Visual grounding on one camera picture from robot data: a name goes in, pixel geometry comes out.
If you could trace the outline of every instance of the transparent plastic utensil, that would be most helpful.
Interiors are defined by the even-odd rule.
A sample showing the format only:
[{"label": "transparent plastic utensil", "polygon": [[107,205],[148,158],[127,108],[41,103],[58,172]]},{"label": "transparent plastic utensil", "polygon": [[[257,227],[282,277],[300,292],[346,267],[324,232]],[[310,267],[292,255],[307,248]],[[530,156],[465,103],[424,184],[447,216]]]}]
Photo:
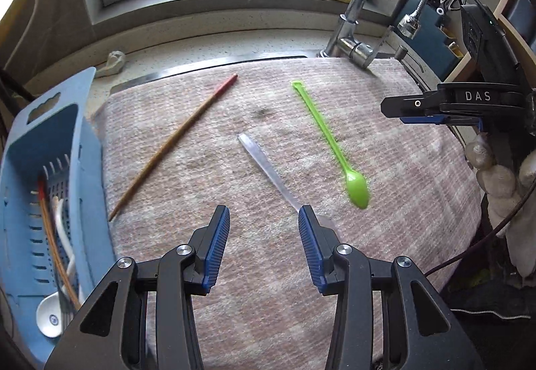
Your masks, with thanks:
[{"label": "transparent plastic utensil", "polygon": [[304,100],[305,105],[313,115],[316,124],[318,125],[322,134],[331,146],[335,157],[337,157],[337,160],[339,160],[342,170],[346,174],[346,191],[348,192],[350,200],[361,209],[365,209],[368,206],[368,201],[370,198],[365,178],[359,172],[352,169],[348,164],[348,161],[346,161],[344,155],[342,155],[342,151],[340,150],[339,145],[335,141],[333,135],[328,129],[328,126],[325,124],[324,120],[322,119],[322,116],[313,104],[313,101],[305,90],[303,83],[301,81],[293,81],[291,84],[292,87],[296,89],[296,91]]},{"label": "transparent plastic utensil", "polygon": [[[242,146],[248,151],[249,155],[251,155],[251,157],[259,165],[259,167],[262,169],[268,179],[272,182],[272,184],[275,185],[275,188],[277,188],[279,192],[283,195],[285,200],[290,205],[292,205],[296,212],[299,212],[299,209],[302,207],[302,204],[298,201],[298,199],[296,199],[296,197],[294,197],[292,193],[290,193],[289,189],[286,188],[285,183],[277,174],[274,167],[272,166],[272,163],[270,162],[270,160],[268,160],[268,157],[264,154],[261,147],[247,134],[244,133],[239,134],[238,140],[240,141],[240,143],[242,143]],[[335,223],[329,217],[326,217],[324,215],[316,215],[316,218],[318,219],[318,223],[320,223],[320,225],[325,226],[326,228],[331,228],[335,231],[337,236],[339,236]]]}]

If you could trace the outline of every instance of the spoon handle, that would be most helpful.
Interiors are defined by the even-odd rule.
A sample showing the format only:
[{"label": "spoon handle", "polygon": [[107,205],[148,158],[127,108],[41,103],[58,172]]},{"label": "spoon handle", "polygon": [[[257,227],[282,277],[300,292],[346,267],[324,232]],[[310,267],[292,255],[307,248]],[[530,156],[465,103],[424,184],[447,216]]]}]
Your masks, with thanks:
[{"label": "spoon handle", "polygon": [[272,163],[268,160],[268,157],[264,154],[262,149],[257,143],[251,139],[247,134],[239,134],[238,140],[242,143],[242,146],[249,152],[249,155],[257,162],[262,171],[270,179],[275,188],[283,195],[286,201],[292,205],[292,207],[298,212],[302,204],[290,193],[286,188],[285,183],[281,177],[277,174],[273,168]]},{"label": "spoon handle", "polygon": [[322,116],[317,111],[315,105],[313,104],[313,101],[311,100],[309,94],[305,90],[304,84],[301,81],[293,81],[292,87],[296,89],[296,91],[299,93],[299,95],[302,97],[302,99],[305,102],[305,105],[313,115],[313,118],[315,119],[315,122],[319,126],[320,130],[324,134],[324,137],[328,141],[329,145],[331,146],[331,149],[333,150],[333,153],[335,154],[335,157],[337,157],[337,160],[339,160],[340,165],[342,166],[342,170],[345,172],[352,170],[348,162],[346,161],[346,158],[344,158],[344,155],[342,155],[342,151],[339,148],[339,145],[333,138],[333,135],[331,134],[329,128],[326,126],[324,120],[322,119]]}]

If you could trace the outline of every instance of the blue gripper pad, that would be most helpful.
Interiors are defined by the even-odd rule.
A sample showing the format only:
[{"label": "blue gripper pad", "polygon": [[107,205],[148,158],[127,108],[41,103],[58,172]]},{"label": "blue gripper pad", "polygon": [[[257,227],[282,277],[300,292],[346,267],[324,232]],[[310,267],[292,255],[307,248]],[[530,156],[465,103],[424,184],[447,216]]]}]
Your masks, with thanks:
[{"label": "blue gripper pad", "polygon": [[311,221],[306,215],[304,207],[301,207],[298,214],[298,229],[302,244],[304,245],[305,257],[313,284],[320,293],[326,291],[327,280],[324,273],[324,262],[320,245],[317,242]]},{"label": "blue gripper pad", "polygon": [[211,287],[216,284],[216,279],[218,279],[223,251],[227,243],[227,236],[229,236],[229,225],[229,208],[224,207],[205,258],[202,286],[207,293],[210,292]]}]

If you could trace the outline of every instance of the faucet spout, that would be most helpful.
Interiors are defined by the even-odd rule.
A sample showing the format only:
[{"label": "faucet spout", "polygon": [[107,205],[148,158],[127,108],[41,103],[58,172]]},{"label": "faucet spout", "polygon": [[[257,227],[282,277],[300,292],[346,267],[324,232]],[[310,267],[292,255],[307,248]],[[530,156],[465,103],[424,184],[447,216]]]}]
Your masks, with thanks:
[{"label": "faucet spout", "polygon": [[[419,6],[411,14],[406,15],[398,24],[400,32],[412,39],[419,30],[419,17],[427,0],[420,0]],[[363,10],[366,0],[351,0],[346,13],[339,16],[337,28],[333,32],[325,50],[321,51],[321,57],[347,56],[362,68],[366,68],[374,59],[377,52],[373,48],[354,39],[357,18]]]}]

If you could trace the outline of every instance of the window sill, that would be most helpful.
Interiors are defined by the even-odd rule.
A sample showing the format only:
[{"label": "window sill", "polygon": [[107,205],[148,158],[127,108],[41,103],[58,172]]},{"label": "window sill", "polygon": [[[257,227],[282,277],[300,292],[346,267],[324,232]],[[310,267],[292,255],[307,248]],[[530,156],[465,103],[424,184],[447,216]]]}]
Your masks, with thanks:
[{"label": "window sill", "polygon": [[[86,0],[88,7],[95,5]],[[346,4],[333,0],[125,0],[112,5],[94,9],[89,8],[89,16],[93,25],[112,22],[122,22],[128,28],[140,26],[170,17],[206,13],[216,10],[229,9],[289,9],[317,13],[341,14],[346,10]],[[368,2],[361,18],[376,24],[388,25],[391,17],[386,12]]]}]

